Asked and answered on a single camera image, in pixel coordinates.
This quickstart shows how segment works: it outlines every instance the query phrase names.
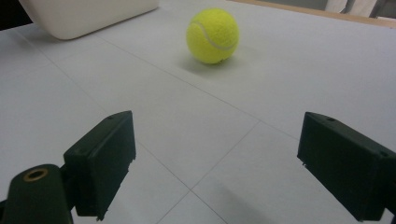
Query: tennis ball seam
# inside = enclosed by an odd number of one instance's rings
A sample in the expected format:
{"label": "tennis ball seam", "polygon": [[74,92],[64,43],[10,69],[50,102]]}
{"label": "tennis ball seam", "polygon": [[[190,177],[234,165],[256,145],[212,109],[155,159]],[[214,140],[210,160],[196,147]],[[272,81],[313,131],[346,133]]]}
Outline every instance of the tennis ball seam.
{"label": "tennis ball seam", "polygon": [[198,26],[200,27],[200,29],[202,30],[202,32],[203,32],[203,34],[204,34],[206,40],[209,42],[210,45],[212,45],[212,46],[213,46],[214,48],[216,48],[216,49],[230,50],[230,49],[232,49],[232,48],[235,46],[235,44],[236,44],[236,43],[233,43],[233,44],[231,44],[231,46],[228,46],[228,47],[220,46],[220,45],[216,44],[215,42],[213,42],[213,40],[210,39],[209,35],[208,35],[207,32],[206,32],[205,27],[204,27],[200,22],[198,22],[198,21],[192,21],[190,24],[196,24],[196,25],[198,25]]}

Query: wooden edge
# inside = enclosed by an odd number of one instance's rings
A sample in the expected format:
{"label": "wooden edge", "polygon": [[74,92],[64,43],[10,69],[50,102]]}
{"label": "wooden edge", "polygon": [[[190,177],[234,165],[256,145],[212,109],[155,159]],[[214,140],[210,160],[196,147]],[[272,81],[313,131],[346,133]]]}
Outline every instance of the wooden edge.
{"label": "wooden edge", "polygon": [[288,11],[295,11],[295,12],[311,14],[311,15],[327,17],[327,18],[333,18],[333,19],[338,19],[338,20],[343,20],[343,21],[354,21],[354,22],[360,22],[360,23],[371,24],[371,25],[385,26],[385,27],[389,27],[389,28],[393,28],[393,29],[396,28],[396,21],[386,21],[386,20],[380,20],[380,19],[366,18],[366,17],[340,14],[340,13],[329,12],[329,11],[321,11],[321,10],[305,8],[305,7],[292,7],[292,6],[263,2],[263,1],[258,1],[258,0],[227,0],[227,1],[246,3],[246,4],[262,6],[262,7],[274,7],[274,8],[284,9],[284,10],[288,10]]}

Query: screw hole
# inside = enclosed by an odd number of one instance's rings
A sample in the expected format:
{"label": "screw hole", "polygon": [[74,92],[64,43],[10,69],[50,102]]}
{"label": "screw hole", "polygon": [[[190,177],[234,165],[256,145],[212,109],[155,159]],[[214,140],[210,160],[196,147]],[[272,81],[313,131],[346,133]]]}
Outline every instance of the screw hole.
{"label": "screw hole", "polygon": [[26,182],[33,182],[37,181],[49,173],[49,170],[45,168],[38,168],[28,172],[24,177],[23,180]]}
{"label": "screw hole", "polygon": [[381,154],[383,157],[387,157],[388,156],[388,153],[386,153],[386,152],[379,152],[379,154]]}

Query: yellow tennis ball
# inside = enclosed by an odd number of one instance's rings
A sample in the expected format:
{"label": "yellow tennis ball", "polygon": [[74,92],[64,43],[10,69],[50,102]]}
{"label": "yellow tennis ball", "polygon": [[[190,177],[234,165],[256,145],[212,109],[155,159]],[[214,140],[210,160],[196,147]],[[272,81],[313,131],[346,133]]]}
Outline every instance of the yellow tennis ball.
{"label": "yellow tennis ball", "polygon": [[186,33],[191,54],[202,63],[221,63],[228,59],[239,41],[233,16],[220,8],[209,8],[195,15]]}

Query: white tile floor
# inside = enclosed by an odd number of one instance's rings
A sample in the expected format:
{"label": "white tile floor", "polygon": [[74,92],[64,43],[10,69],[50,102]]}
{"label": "white tile floor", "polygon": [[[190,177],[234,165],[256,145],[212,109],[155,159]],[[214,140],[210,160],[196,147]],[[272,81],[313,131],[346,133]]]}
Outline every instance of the white tile floor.
{"label": "white tile floor", "polygon": [[[238,51],[220,66],[196,62],[184,44],[187,18],[204,7],[226,7],[240,23]],[[161,1],[71,41],[33,24],[0,32],[0,199],[14,175],[62,165],[101,119],[132,110],[137,159],[103,223],[358,223],[296,158],[298,139],[314,110],[396,148],[396,50],[383,44],[394,31],[239,8]],[[271,22],[251,22],[251,13]]]}

